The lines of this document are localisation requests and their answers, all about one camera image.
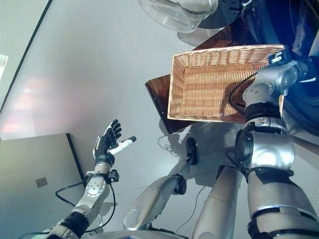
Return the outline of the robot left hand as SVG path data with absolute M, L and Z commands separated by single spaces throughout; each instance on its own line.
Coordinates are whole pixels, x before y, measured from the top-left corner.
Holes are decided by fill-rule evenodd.
M 113 166 L 115 163 L 114 155 L 137 140 L 135 136 L 131 136 L 125 140 L 118 141 L 121 137 L 121 132 L 121 124 L 115 119 L 105 129 L 104 134 L 97 138 L 93 149 L 93 157 L 96 163 L 105 162 L 110 166 Z

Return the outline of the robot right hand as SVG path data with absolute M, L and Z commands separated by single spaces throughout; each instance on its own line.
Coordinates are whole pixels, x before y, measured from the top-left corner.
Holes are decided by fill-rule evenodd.
M 298 83 L 310 83 L 319 79 L 319 57 L 309 56 L 297 59 Z

